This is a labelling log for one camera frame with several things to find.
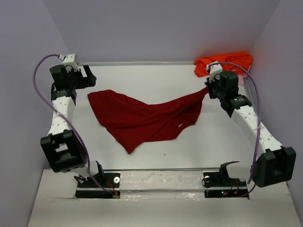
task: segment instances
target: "red cloth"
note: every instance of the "red cloth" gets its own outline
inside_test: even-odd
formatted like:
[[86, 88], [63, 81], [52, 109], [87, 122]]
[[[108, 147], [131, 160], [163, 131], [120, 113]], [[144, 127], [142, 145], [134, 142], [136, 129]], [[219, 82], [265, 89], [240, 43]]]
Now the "red cloth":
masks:
[[[195, 74], [198, 77], [208, 76], [209, 73], [206, 71], [206, 66], [214, 61], [226, 61], [235, 63], [242, 66], [244, 69], [248, 70], [252, 64], [252, 56], [246, 51], [235, 52], [231, 54], [219, 54], [211, 57], [203, 57], [195, 60], [194, 65], [196, 66]], [[235, 70], [238, 75], [243, 74], [241, 69], [233, 65], [222, 64], [223, 71], [233, 71]]]
[[143, 142], [173, 140], [194, 125], [207, 88], [163, 104], [148, 105], [112, 90], [88, 94], [99, 123], [131, 154]]

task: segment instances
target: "white wall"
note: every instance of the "white wall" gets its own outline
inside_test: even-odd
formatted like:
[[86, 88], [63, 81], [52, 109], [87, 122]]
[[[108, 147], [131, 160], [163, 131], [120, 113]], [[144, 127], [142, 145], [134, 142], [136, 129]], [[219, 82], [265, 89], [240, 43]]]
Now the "white wall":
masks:
[[[32, 73], [45, 55], [68, 51], [41, 0], [2, 0], [0, 28], [0, 226], [25, 227], [46, 167], [39, 138], [52, 116], [34, 92]], [[56, 63], [39, 70], [38, 86], [48, 96], [48, 69]]]
[[292, 146], [297, 159], [290, 191], [303, 223], [303, 1], [281, 0], [252, 50], [252, 76], [261, 116], [271, 133]]
[[81, 61], [193, 61], [251, 50], [279, 0], [44, 0]]

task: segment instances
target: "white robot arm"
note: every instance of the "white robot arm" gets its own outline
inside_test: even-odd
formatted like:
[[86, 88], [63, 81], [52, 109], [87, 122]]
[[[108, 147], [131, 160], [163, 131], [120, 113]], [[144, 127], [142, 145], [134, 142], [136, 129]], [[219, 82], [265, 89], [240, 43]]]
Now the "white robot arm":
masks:
[[95, 86], [96, 77], [88, 65], [83, 66], [87, 75], [83, 77], [75, 54], [60, 55], [59, 59], [62, 64], [50, 68], [54, 80], [51, 100], [58, 113], [53, 113], [51, 128], [47, 136], [41, 138], [40, 144], [55, 172], [69, 172], [85, 167], [87, 154], [75, 132], [59, 114], [71, 122], [76, 105], [76, 90]]
[[[256, 145], [258, 117], [250, 101], [239, 95], [238, 76], [235, 72], [225, 71], [220, 64], [212, 65], [210, 77], [205, 83], [209, 89], [210, 98], [218, 98], [221, 107], [242, 129], [252, 146]], [[258, 187], [288, 181], [292, 178], [296, 153], [292, 147], [285, 148], [267, 130], [260, 125], [260, 138], [256, 158], [256, 169], [253, 181]], [[251, 174], [251, 164], [231, 161], [221, 165], [216, 180], [226, 179], [248, 180]]]

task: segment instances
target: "purple cable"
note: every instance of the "purple cable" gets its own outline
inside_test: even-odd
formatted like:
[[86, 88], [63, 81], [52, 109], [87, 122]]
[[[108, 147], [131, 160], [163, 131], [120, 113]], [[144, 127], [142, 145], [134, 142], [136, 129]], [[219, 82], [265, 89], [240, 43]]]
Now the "purple cable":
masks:
[[91, 179], [96, 183], [96, 185], [101, 188], [102, 190], [106, 191], [106, 192], [109, 192], [109, 193], [113, 193], [113, 191], [111, 190], [107, 190], [105, 189], [104, 187], [102, 187], [98, 181], [96, 181], [96, 179], [93, 177], [93, 175], [91, 174], [90, 172], [90, 158], [89, 158], [89, 152], [87, 151], [87, 148], [84, 144], [84, 141], [83, 139], [81, 138], [81, 136], [79, 135], [79, 133], [77, 132], [77, 130], [75, 129], [75, 127], [73, 126], [73, 124], [64, 116], [62, 115], [61, 113], [59, 113], [56, 108], [53, 107], [53, 105], [46, 100], [46, 98], [43, 97], [43, 95], [40, 93], [38, 87], [37, 87], [37, 84], [36, 84], [36, 73], [37, 73], [37, 70], [39, 68], [39, 66], [41, 65], [41, 63], [49, 58], [49, 57], [57, 57], [59, 58], [59, 55], [58, 54], [49, 54], [47, 56], [45, 56], [43, 59], [40, 60], [40, 62], [37, 64], [37, 66], [35, 67], [35, 70], [34, 70], [34, 73], [33, 73], [33, 84], [34, 84], [34, 88], [35, 88], [35, 91], [37, 92], [37, 94], [40, 96], [40, 98], [55, 112], [57, 113], [60, 117], [62, 117], [66, 122], [67, 124], [70, 126], [70, 128], [74, 131], [74, 133], [76, 134], [77, 138], [79, 139], [80, 143], [82, 144], [83, 148], [84, 148], [84, 151], [86, 153], [86, 160], [87, 160], [87, 173], [89, 174], [89, 176], [91, 177]]
[[246, 197], [246, 196], [248, 196], [248, 195], [255, 189], [256, 186], [257, 186], [257, 185], [254, 184], [254, 186], [252, 186], [252, 188], [250, 189], [249, 192], [247, 192], [247, 193], [245, 193], [245, 194], [243, 194], [243, 195], [239, 195], [239, 196], [237, 196], [237, 197]]
[[257, 159], [257, 153], [258, 153], [258, 146], [259, 146], [259, 140], [260, 140], [260, 133], [261, 133], [261, 128], [260, 128], [260, 125], [261, 125], [261, 115], [260, 115], [260, 111], [261, 111], [261, 107], [260, 107], [260, 98], [259, 98], [259, 91], [258, 91], [258, 88], [257, 88], [257, 85], [255, 83], [255, 81], [252, 79], [251, 75], [249, 72], [247, 72], [246, 69], [244, 69], [243, 67], [241, 67], [240, 65], [237, 65], [235, 63], [231, 63], [231, 62], [216, 62], [216, 63], [211, 63], [209, 64], [209, 67], [212, 66], [212, 65], [218, 65], [218, 64], [226, 64], [226, 65], [233, 65], [233, 66], [236, 66], [238, 67], [239, 69], [243, 70], [247, 76], [250, 78], [250, 80], [252, 81], [252, 84], [254, 85], [255, 87], [255, 90], [256, 90], [256, 95], [257, 95], [257, 103], [258, 103], [258, 110], [257, 110], [257, 116], [258, 116], [258, 126], [257, 126], [257, 138], [256, 138], [256, 145], [255, 145], [255, 152], [254, 152], [254, 157], [253, 157], [253, 160], [252, 160], [252, 166], [251, 166], [251, 170], [250, 170], [250, 178], [248, 179], [247, 183], [250, 184], [252, 178], [253, 178], [253, 175], [255, 173], [255, 168], [256, 168], [256, 159]]

